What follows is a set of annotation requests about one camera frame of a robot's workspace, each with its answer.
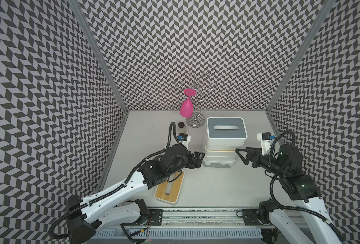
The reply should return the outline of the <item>bamboo lid box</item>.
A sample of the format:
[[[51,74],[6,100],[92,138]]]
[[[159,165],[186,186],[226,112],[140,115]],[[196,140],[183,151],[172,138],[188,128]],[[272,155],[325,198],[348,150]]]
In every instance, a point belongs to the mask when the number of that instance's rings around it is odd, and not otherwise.
[[[179,200],[184,177],[185,172],[183,170],[172,174],[164,183],[161,183],[156,188],[154,194],[155,199],[171,205],[176,205]]]
[[[234,150],[207,150],[203,151],[208,157],[236,157],[237,154]]]
[[[236,161],[236,157],[204,156],[203,160],[206,163],[232,164]]]

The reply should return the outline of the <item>bamboo lid box back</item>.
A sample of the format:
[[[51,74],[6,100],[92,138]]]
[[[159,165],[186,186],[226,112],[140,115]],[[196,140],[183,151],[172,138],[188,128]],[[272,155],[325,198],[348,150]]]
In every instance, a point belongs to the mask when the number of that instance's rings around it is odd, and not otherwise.
[[[208,157],[236,157],[237,154],[234,150],[207,150],[203,151]]]

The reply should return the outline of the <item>grey lid box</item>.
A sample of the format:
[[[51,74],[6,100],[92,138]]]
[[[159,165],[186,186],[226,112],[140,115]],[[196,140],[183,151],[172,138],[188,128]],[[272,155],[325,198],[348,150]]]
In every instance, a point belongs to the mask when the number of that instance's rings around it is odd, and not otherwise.
[[[244,145],[248,138],[241,117],[209,117],[206,120],[205,140],[209,145]]]
[[[204,141],[204,147],[207,150],[218,150],[218,151],[235,151],[237,148],[242,148],[244,144],[241,145],[211,145]]]

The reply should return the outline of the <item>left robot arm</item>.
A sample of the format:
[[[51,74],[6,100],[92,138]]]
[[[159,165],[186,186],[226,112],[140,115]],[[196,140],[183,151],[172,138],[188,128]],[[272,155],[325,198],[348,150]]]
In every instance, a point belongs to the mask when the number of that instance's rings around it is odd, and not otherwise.
[[[197,169],[205,154],[190,152],[179,143],[149,156],[127,178],[101,192],[68,200],[71,215],[67,217],[69,241],[82,244],[97,231],[120,224],[144,224],[150,211],[142,199],[131,197],[168,181],[184,168]]]

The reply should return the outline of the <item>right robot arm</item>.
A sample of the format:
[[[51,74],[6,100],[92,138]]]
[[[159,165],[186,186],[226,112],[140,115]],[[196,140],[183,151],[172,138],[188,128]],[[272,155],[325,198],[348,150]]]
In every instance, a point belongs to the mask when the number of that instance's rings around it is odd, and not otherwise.
[[[320,188],[314,179],[302,170],[303,156],[296,146],[283,144],[277,156],[264,154],[262,149],[247,147],[235,150],[245,165],[261,167],[272,173],[270,182],[271,198],[259,203],[257,220],[263,225],[273,225],[291,244],[310,244],[311,240],[292,223],[287,215],[289,210],[302,213],[316,244],[343,244],[345,239],[333,224],[322,199]],[[293,201],[287,206],[277,200],[273,191],[279,182]]]

